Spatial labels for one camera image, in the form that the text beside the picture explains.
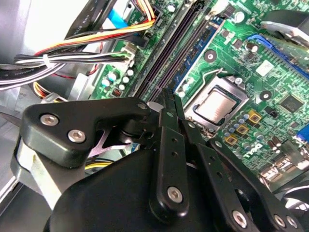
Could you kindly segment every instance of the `metal screw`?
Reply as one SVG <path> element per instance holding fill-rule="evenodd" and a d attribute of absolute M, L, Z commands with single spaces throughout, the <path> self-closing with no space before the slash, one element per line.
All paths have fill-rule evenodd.
<path fill-rule="evenodd" d="M 297 224 L 296 222 L 293 220 L 293 218 L 291 218 L 290 216 L 286 216 L 286 219 L 288 220 L 288 222 L 290 223 L 291 226 L 293 226 L 294 228 L 297 229 Z"/>
<path fill-rule="evenodd" d="M 142 110 L 147 109 L 147 107 L 146 107 L 144 104 L 142 104 L 142 103 L 138 103 L 137 106 L 138 106 L 140 109 L 142 109 Z"/>
<path fill-rule="evenodd" d="M 222 144 L 219 141 L 214 142 L 218 147 L 222 147 Z"/>
<path fill-rule="evenodd" d="M 40 120 L 41 123 L 47 126 L 55 126 L 59 123 L 59 119 L 54 115 L 43 115 Z"/>
<path fill-rule="evenodd" d="M 242 227 L 242 228 L 246 228 L 247 227 L 247 220 L 246 220 L 246 218 L 244 217 L 244 215 L 241 212 L 238 212 L 237 210 L 234 210 L 232 212 L 232 215 L 233 215 L 233 218 L 234 218 L 235 222 L 237 224 L 239 224 L 240 227 Z"/>
<path fill-rule="evenodd" d="M 284 221 L 282 220 L 281 217 L 279 217 L 277 214 L 275 214 L 275 221 L 278 225 L 282 226 L 282 227 L 285 227 L 285 223 Z"/>
<path fill-rule="evenodd" d="M 189 124 L 189 127 L 191 127 L 191 128 L 195 128 L 195 125 L 194 125 L 194 123 L 193 123 L 193 122 L 188 122 L 188 124 Z"/>
<path fill-rule="evenodd" d="M 236 85 L 240 85 L 242 83 L 242 79 L 240 77 L 237 77 L 234 82 Z"/>
<path fill-rule="evenodd" d="M 86 135 L 84 132 L 80 130 L 71 130 L 68 133 L 68 138 L 73 142 L 73 143 L 83 143 L 86 140 Z"/>
<path fill-rule="evenodd" d="M 167 112 L 167 115 L 170 117 L 174 117 L 174 115 L 171 112 Z"/>
<path fill-rule="evenodd" d="M 168 188 L 168 196 L 175 203 L 181 203 L 183 201 L 182 192 L 176 187 L 171 186 Z"/>

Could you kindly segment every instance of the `chip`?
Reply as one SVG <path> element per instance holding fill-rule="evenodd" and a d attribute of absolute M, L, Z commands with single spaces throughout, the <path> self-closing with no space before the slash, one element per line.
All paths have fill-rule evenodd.
<path fill-rule="evenodd" d="M 234 43 L 233 43 L 233 46 L 236 48 L 236 49 L 240 49 L 240 47 L 242 46 L 242 41 L 240 39 L 235 39 Z"/>
<path fill-rule="evenodd" d="M 293 122 L 292 124 L 291 124 L 291 127 L 292 128 L 296 128 L 296 127 L 298 127 L 299 126 L 299 123 L 297 123 L 297 122 Z"/>
<path fill-rule="evenodd" d="M 235 143 L 237 143 L 237 138 L 235 138 L 234 136 L 231 135 L 231 136 L 225 138 L 225 141 L 226 141 L 229 145 L 233 146 Z"/>
<path fill-rule="evenodd" d="M 249 128 L 244 125 L 240 125 L 240 127 L 236 129 L 236 131 L 239 132 L 240 134 L 246 134 L 248 130 Z"/>
<path fill-rule="evenodd" d="M 253 123 L 258 123 L 262 119 L 261 116 L 254 110 L 249 111 L 249 120 Z"/>
<path fill-rule="evenodd" d="M 280 103 L 280 106 L 290 113 L 296 112 L 303 105 L 304 103 L 293 95 L 288 95 Z"/>

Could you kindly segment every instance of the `solid capacitor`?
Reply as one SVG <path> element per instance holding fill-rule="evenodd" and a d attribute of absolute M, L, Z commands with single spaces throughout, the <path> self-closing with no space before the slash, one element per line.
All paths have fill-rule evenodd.
<path fill-rule="evenodd" d="M 272 137 L 272 142 L 274 143 L 275 146 L 281 146 L 282 145 L 281 141 L 276 136 Z"/>
<path fill-rule="evenodd" d="M 270 148 L 271 148 L 273 151 L 277 150 L 277 147 L 274 145 L 274 143 L 273 143 L 271 140 L 269 140 L 269 141 L 267 142 L 267 144 L 268 144 L 268 146 L 270 146 Z"/>

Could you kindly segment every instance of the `capacitor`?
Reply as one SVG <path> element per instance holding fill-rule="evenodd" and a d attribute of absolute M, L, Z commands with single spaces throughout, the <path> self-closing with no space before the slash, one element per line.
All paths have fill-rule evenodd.
<path fill-rule="evenodd" d="M 282 145 L 281 141 L 276 137 L 276 136 L 273 136 L 272 137 L 272 142 L 275 144 L 275 146 L 279 147 Z"/>
<path fill-rule="evenodd" d="M 117 80 L 118 73 L 112 71 L 112 72 L 109 72 L 107 76 L 108 76 L 108 79 L 113 82 Z"/>
<path fill-rule="evenodd" d="M 123 83 L 129 83 L 129 81 L 130 81 L 130 79 L 127 77 L 127 76 L 124 76 L 123 78 L 122 78 L 122 82 Z"/>
<path fill-rule="evenodd" d="M 227 129 L 224 129 L 222 132 L 223 132 L 225 137 L 229 137 L 231 135 L 230 132 L 228 132 Z"/>
<path fill-rule="evenodd" d="M 268 144 L 268 146 L 270 146 L 270 148 L 271 148 L 273 151 L 277 150 L 277 147 L 274 145 L 274 143 L 273 143 L 271 140 L 269 140 L 269 141 L 267 142 L 267 144 Z"/>
<path fill-rule="evenodd" d="M 178 91 L 178 96 L 179 96 L 180 98 L 183 98 L 183 97 L 185 96 L 185 92 L 182 91 L 182 90 Z"/>
<path fill-rule="evenodd" d="M 234 127 L 235 129 L 237 129 L 238 127 L 240 127 L 240 124 L 239 124 L 237 121 L 233 121 L 232 124 L 233 124 L 233 127 Z"/>
<path fill-rule="evenodd" d="M 242 154 L 239 151 L 234 151 L 233 153 L 238 159 L 242 159 Z"/>
<path fill-rule="evenodd" d="M 127 74 L 128 76 L 133 76 L 133 75 L 134 75 L 134 70 L 133 70 L 133 69 L 128 69 L 128 70 L 126 71 L 126 74 Z"/>
<path fill-rule="evenodd" d="M 239 122 L 240 124 L 244 123 L 245 122 L 245 119 L 242 117 L 242 116 L 238 116 L 236 118 L 237 122 Z"/>
<path fill-rule="evenodd" d="M 176 6 L 174 3 L 169 3 L 168 4 L 168 11 L 171 12 L 171 13 L 174 13 L 176 10 Z"/>
<path fill-rule="evenodd" d="M 265 139 L 265 136 L 261 132 L 254 133 L 254 136 L 257 140 L 261 141 Z"/>
<path fill-rule="evenodd" d="M 258 47 L 258 45 L 254 44 L 254 43 L 252 43 L 252 42 L 248 42 L 248 43 L 246 44 L 246 49 L 247 49 L 248 51 L 251 51 L 251 52 L 253 52 L 253 53 L 256 53 L 257 50 L 259 49 L 259 47 Z"/>
<path fill-rule="evenodd" d="M 183 85 L 183 90 L 184 90 L 184 91 L 187 91 L 189 87 L 190 87 L 189 84 L 186 83 L 186 84 Z"/>
<path fill-rule="evenodd" d="M 226 128 L 227 128 L 228 132 L 230 132 L 230 133 L 234 133 L 235 132 L 235 128 L 232 127 L 231 125 L 227 126 Z"/>
<path fill-rule="evenodd" d="M 246 151 L 250 151 L 252 148 L 250 143 L 243 143 L 242 146 L 245 148 Z"/>
<path fill-rule="evenodd" d="M 118 88 L 123 91 L 126 89 L 126 86 L 124 84 L 120 84 Z"/>
<path fill-rule="evenodd" d="M 247 119 L 249 119 L 250 115 L 247 114 L 247 113 L 244 113 L 244 114 L 242 115 L 242 117 L 243 117 L 245 120 L 247 120 Z"/>
<path fill-rule="evenodd" d="M 104 85 L 105 87 L 108 87 L 111 85 L 111 82 L 108 79 L 104 79 L 102 80 L 102 85 Z"/>
<path fill-rule="evenodd" d="M 236 23 L 241 23 L 245 19 L 245 14 L 242 11 L 239 11 L 235 14 L 234 20 Z"/>

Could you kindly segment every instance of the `white wire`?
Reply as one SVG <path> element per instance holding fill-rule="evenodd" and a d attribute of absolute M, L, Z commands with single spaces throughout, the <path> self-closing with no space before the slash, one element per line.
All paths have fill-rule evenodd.
<path fill-rule="evenodd" d="M 49 61 L 55 61 L 55 60 L 64 60 L 64 59 L 92 59 L 92 58 L 99 58 L 99 57 L 105 57 L 110 55 L 118 55 L 122 52 L 110 52 L 105 54 L 95 54 L 95 55 L 71 55 L 71 56 L 59 56 L 59 57 L 51 57 L 48 58 Z M 15 62 L 15 64 L 26 64 L 26 63 L 33 63 L 33 62 L 45 62 L 45 59 L 38 58 L 38 59 L 24 59 L 19 60 Z"/>

